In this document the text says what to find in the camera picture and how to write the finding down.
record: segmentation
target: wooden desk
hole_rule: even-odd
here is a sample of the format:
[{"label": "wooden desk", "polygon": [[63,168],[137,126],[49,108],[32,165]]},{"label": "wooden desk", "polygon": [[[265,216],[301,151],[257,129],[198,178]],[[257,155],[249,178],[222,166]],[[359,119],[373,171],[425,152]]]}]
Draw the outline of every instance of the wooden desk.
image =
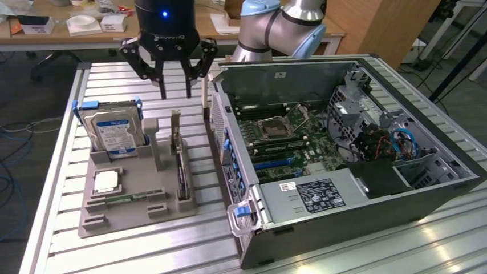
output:
[{"label": "wooden desk", "polygon": [[377,53],[399,67],[441,0],[329,0],[327,15],[347,36],[338,54]]},{"label": "wooden desk", "polygon": [[[127,7],[134,7],[134,0],[115,0],[115,3]],[[36,0],[34,4],[38,15],[53,16],[57,20],[66,20],[71,13],[82,11],[82,7],[67,6],[57,7],[50,0]],[[197,29],[202,37],[213,37],[222,45],[237,45],[238,35],[221,35],[214,27],[210,14],[223,14],[223,7],[211,0],[197,0]],[[139,33],[139,22],[137,15],[127,18],[127,30],[125,33],[99,33],[71,37],[66,22],[57,24],[51,35],[26,35],[23,32],[11,35],[10,24],[16,22],[11,18],[0,24],[0,51],[23,50],[81,50],[81,49],[110,49],[118,48],[121,40],[135,37]],[[327,51],[337,51],[339,41],[345,36],[343,29],[326,18],[327,33],[325,42],[333,43]]]}]

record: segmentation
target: table leg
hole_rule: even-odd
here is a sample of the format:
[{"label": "table leg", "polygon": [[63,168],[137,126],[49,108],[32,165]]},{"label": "table leg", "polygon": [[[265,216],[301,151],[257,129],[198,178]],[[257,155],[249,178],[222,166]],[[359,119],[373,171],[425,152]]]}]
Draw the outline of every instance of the table leg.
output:
[{"label": "table leg", "polygon": [[470,19],[467,25],[465,26],[462,32],[459,33],[459,35],[455,38],[455,41],[451,43],[451,45],[450,45],[450,47],[446,51],[447,54],[443,56],[445,60],[450,58],[450,56],[454,53],[457,47],[459,46],[459,44],[462,43],[462,41],[467,37],[467,34],[471,31],[471,29],[474,28],[475,23],[477,23],[479,17],[483,15],[483,12],[485,12],[486,9],[487,9],[487,6],[481,8],[478,13],[475,14],[475,16],[473,16],[473,18]]},{"label": "table leg", "polygon": [[478,80],[481,74],[486,71],[486,69],[487,69],[487,59],[481,64],[481,66],[475,69],[475,71],[473,72],[473,74],[469,77],[469,80],[471,80],[471,81]]},{"label": "table leg", "polygon": [[454,8],[454,15],[451,18],[447,18],[441,26],[441,28],[438,29],[438,32],[435,33],[435,36],[433,37],[429,45],[426,46],[425,50],[422,51],[421,55],[419,55],[419,59],[421,60],[426,60],[431,51],[434,50],[434,47],[437,46],[442,36],[445,35],[445,32],[447,31],[451,23],[454,22],[459,12],[463,9],[463,4],[461,2],[457,3],[455,8]]}]

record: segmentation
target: metal slotted table surface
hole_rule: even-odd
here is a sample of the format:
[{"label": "metal slotted table surface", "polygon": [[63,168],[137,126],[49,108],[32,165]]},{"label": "metal slotted table surface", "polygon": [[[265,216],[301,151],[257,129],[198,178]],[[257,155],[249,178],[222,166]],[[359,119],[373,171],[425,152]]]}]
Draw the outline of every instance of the metal slotted table surface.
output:
[{"label": "metal slotted table surface", "polygon": [[[469,155],[487,168],[486,148],[381,59],[369,55],[365,58]],[[214,64],[213,70],[218,70],[218,65]],[[127,63],[81,65],[22,273],[487,273],[486,183],[415,223],[266,267],[241,270],[203,124],[202,84],[194,88],[194,98],[186,99],[181,66],[170,63],[165,75],[169,93],[163,101],[159,99],[159,88],[138,78]],[[373,86],[373,94],[387,109],[398,108],[395,100],[379,86]],[[182,110],[182,133],[190,148],[199,214],[81,239],[77,228],[90,139],[74,118],[71,102],[77,99],[109,102],[130,100],[137,96],[145,102],[145,116],[159,118],[159,138],[170,134],[171,110]]]}]

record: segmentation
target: white label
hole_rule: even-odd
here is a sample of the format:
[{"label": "white label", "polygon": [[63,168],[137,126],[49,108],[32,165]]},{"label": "white label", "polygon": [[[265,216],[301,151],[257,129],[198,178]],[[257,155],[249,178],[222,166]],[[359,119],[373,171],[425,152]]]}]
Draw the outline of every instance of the white label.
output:
[{"label": "white label", "polygon": [[277,72],[274,77],[275,79],[286,78],[286,72]]},{"label": "white label", "polygon": [[279,184],[279,187],[281,187],[281,191],[295,190],[297,189],[297,183],[295,182],[282,183],[282,184]]},{"label": "white label", "polygon": [[106,149],[113,154],[126,154],[137,148],[133,134],[127,132],[131,127],[129,120],[99,122],[98,124],[102,141]]}]

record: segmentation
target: circuit board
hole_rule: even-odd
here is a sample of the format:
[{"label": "circuit board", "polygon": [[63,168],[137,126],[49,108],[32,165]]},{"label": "circuit board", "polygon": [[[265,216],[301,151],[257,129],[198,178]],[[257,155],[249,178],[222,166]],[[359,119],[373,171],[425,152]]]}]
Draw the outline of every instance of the circuit board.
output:
[{"label": "circuit board", "polygon": [[333,171],[346,162],[325,123],[322,112],[301,105],[285,117],[239,121],[261,183]]}]

